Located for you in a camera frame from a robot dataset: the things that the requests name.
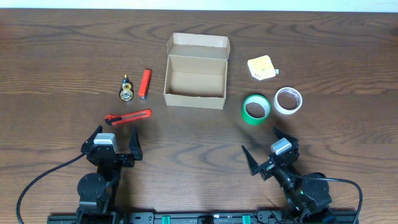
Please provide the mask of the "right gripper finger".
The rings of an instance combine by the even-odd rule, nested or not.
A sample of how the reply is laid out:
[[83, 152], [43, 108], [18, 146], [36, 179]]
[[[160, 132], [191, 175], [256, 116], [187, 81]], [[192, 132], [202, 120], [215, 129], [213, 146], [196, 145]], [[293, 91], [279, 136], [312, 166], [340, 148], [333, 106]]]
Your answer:
[[286, 138], [286, 140], [288, 140], [288, 142], [290, 142], [293, 146], [299, 146], [299, 140], [297, 138], [288, 135], [275, 127], [273, 127], [272, 130], [278, 139]]
[[246, 156], [247, 164], [248, 164], [249, 171], [250, 171], [251, 175], [256, 175], [256, 174], [260, 173], [260, 171], [262, 169], [265, 169], [267, 167], [268, 162], [265, 162], [265, 163], [259, 165], [256, 162], [256, 160], [252, 157], [250, 152], [244, 146], [241, 146], [241, 147], [242, 147], [244, 155]]

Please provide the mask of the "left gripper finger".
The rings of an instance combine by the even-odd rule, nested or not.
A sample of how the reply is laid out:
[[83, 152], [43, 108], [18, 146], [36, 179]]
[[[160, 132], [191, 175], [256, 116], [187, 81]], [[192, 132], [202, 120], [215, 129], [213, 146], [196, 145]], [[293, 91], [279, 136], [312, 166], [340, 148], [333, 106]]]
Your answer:
[[131, 154], [133, 155], [134, 160], [141, 161], [143, 158], [143, 153], [142, 153], [141, 145], [139, 143], [136, 127], [133, 127], [133, 129], [132, 129], [132, 135], [129, 140], [128, 147], [129, 147]]
[[99, 134], [103, 132], [103, 127], [102, 125], [99, 125], [95, 131], [93, 132], [93, 134], [84, 142], [84, 144], [93, 144], [95, 137]]

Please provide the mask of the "green tape roll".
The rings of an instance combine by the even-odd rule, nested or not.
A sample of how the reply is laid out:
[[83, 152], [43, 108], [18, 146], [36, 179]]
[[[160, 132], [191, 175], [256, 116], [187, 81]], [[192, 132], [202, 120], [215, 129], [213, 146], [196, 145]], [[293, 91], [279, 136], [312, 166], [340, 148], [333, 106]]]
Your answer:
[[[260, 118], [256, 118], [254, 116], [251, 116], [248, 112], [248, 110], [246, 109], [246, 106], [250, 103], [256, 103], [259, 104], [261, 106], [261, 108], [264, 110], [264, 116], [260, 117]], [[243, 118], [243, 120], [250, 125], [260, 125], [262, 124], [271, 114], [271, 104], [269, 102], [269, 100], [262, 95], [250, 95], [248, 96], [244, 103], [243, 103], [243, 107], [241, 110], [241, 116]]]

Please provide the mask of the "black gold correction tape dispenser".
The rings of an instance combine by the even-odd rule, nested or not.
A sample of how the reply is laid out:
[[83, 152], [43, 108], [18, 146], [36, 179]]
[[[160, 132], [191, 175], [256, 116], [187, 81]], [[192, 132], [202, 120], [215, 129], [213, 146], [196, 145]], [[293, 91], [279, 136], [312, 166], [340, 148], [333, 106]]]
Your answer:
[[122, 84], [121, 84], [121, 88], [119, 91], [119, 97], [122, 101], [131, 101], [134, 97], [134, 92], [133, 92], [133, 84], [132, 82], [129, 80], [128, 76], [125, 74]]

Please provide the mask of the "yellow sticky note pad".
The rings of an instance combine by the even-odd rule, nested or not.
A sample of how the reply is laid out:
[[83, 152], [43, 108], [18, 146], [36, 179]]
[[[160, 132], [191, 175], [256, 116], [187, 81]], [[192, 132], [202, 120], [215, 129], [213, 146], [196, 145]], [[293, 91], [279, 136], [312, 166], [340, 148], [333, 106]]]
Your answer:
[[251, 76], [257, 80], [273, 78], [279, 74], [279, 70], [274, 68], [271, 58], [268, 55], [249, 59], [248, 68]]

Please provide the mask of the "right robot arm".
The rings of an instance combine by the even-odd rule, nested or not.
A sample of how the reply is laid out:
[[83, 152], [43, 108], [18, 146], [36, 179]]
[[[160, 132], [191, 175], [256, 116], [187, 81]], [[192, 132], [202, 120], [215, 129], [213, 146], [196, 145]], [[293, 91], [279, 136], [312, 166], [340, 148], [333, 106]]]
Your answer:
[[299, 158], [299, 140], [274, 128], [278, 141], [271, 146], [268, 160], [259, 165], [249, 151], [242, 147], [251, 175], [260, 174], [263, 180], [274, 177], [290, 208], [283, 219], [292, 223], [337, 223], [329, 208], [332, 202], [328, 182], [321, 173], [302, 176], [293, 166]]

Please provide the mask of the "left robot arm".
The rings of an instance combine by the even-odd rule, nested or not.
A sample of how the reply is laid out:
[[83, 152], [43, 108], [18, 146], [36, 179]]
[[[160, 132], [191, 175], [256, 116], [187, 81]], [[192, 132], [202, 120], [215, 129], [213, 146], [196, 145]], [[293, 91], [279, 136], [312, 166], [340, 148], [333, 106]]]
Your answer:
[[102, 126], [82, 144], [82, 154], [97, 171], [84, 175], [78, 183], [77, 223], [129, 223], [129, 215], [115, 206], [115, 201], [122, 168], [133, 168], [143, 157], [137, 128], [132, 129], [130, 153], [117, 153], [117, 147], [116, 136], [104, 133]]

